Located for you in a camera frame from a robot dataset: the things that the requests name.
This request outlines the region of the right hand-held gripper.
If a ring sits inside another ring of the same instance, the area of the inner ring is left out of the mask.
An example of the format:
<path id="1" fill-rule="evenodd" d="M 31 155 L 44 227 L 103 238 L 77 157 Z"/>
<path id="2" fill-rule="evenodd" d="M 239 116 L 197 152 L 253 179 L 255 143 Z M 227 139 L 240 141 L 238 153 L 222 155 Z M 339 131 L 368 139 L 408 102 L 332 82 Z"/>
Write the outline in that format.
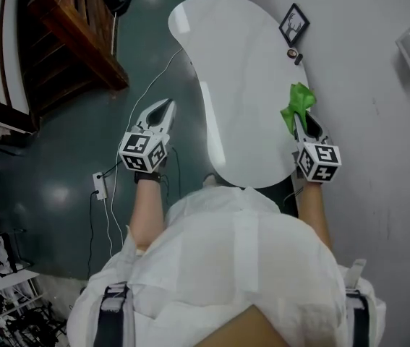
<path id="1" fill-rule="evenodd" d="M 294 134 L 297 146 L 297 151 L 293 153 L 296 177 L 319 184 L 332 182 L 342 161 L 339 147 L 332 145 L 328 129 L 308 111 L 307 133 L 300 116 L 295 116 Z"/>

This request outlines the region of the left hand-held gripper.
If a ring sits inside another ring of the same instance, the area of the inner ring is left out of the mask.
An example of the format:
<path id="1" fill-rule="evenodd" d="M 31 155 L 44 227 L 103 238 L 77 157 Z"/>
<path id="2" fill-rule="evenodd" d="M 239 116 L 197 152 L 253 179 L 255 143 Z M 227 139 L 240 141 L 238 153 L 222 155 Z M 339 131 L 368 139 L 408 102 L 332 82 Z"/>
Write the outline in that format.
<path id="1" fill-rule="evenodd" d="M 176 102 L 163 99 L 147 107 L 136 125 L 124 134 L 118 154 L 128 170 L 152 173 L 167 158 L 169 132 L 176 115 Z"/>

